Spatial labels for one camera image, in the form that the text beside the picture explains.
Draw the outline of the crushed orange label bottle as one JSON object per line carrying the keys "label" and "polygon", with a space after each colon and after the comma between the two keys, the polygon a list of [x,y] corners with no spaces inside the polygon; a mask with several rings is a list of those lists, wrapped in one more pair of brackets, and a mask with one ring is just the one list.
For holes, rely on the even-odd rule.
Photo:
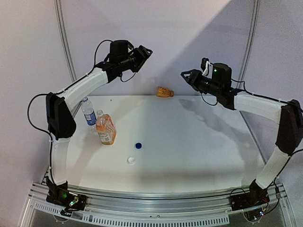
{"label": "crushed orange label bottle", "polygon": [[112,145],[116,138],[116,128],[111,116],[102,110],[97,111],[96,131],[103,145]]}

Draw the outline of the clear bottle blue label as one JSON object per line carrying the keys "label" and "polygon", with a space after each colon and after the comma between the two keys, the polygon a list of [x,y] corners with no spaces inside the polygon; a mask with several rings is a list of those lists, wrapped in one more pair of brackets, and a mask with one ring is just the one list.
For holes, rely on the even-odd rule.
{"label": "clear bottle blue label", "polygon": [[88,97],[85,97],[81,101],[81,110],[84,114],[87,125],[90,127],[90,130],[96,132],[96,122],[97,118],[91,101]]}

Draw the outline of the blue bottle cap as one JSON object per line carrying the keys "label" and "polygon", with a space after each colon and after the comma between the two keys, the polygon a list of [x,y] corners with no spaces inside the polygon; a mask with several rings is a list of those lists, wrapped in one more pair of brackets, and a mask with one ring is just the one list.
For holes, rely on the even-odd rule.
{"label": "blue bottle cap", "polygon": [[137,143],[135,144],[135,148],[136,148],[136,149],[141,149],[141,148],[142,148],[142,143],[137,142]]}

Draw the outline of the white bottle cap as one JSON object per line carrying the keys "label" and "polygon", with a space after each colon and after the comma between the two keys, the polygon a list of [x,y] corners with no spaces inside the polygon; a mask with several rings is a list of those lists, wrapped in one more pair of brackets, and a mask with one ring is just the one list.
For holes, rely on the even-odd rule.
{"label": "white bottle cap", "polygon": [[134,157],[129,157],[127,159],[127,163],[130,164],[130,165],[133,165],[135,162],[136,162],[136,159]]}

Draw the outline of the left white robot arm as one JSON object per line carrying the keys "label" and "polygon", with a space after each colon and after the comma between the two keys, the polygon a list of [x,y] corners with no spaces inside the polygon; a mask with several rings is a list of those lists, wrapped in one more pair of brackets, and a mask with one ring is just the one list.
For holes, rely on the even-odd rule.
{"label": "left white robot arm", "polygon": [[139,72],[153,51],[142,45],[134,47],[127,40],[110,41],[109,53],[101,62],[94,62],[92,69],[83,77],[57,93],[45,96],[46,119],[50,138],[49,175],[46,179],[49,194],[60,205],[70,202],[66,180],[68,145],[76,131],[72,116],[74,107],[91,92],[106,85],[125,71]]}

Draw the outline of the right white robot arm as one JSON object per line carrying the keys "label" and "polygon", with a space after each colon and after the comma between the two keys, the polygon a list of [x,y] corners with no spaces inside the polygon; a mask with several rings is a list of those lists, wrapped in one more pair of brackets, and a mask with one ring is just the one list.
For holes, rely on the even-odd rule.
{"label": "right white robot arm", "polygon": [[278,100],[254,94],[246,88],[233,88],[232,69],[224,63],[203,58],[200,70],[184,71],[181,77],[200,94],[210,94],[216,103],[233,110],[254,114],[278,125],[274,150],[245,195],[248,206],[263,199],[268,187],[283,171],[303,139],[303,110],[299,101]]}

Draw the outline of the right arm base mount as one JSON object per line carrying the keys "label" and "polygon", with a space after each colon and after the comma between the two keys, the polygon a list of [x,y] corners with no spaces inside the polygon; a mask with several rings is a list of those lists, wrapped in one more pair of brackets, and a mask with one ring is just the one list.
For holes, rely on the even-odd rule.
{"label": "right arm base mount", "polygon": [[[268,188],[272,185],[275,187],[275,196],[277,202],[274,207],[271,208],[269,205],[270,198],[268,195]],[[248,192],[245,192],[243,188],[235,188],[229,194],[229,202],[232,211],[244,210],[255,206],[262,206],[263,204],[265,205],[264,207],[262,206],[259,211],[251,210],[243,213],[245,219],[250,222],[260,220],[261,217],[273,212],[279,205],[280,199],[281,193],[275,181],[270,183],[267,188],[262,189],[257,185],[256,180],[254,180],[250,184]]]}

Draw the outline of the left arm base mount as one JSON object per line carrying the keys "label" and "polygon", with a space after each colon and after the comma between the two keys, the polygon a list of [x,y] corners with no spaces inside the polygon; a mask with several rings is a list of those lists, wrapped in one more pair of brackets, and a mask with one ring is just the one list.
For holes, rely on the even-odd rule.
{"label": "left arm base mount", "polygon": [[46,201],[63,207],[62,215],[71,215],[74,211],[85,210],[87,196],[74,193],[68,190],[68,182],[56,185],[51,179],[46,177],[46,185],[49,189]]}

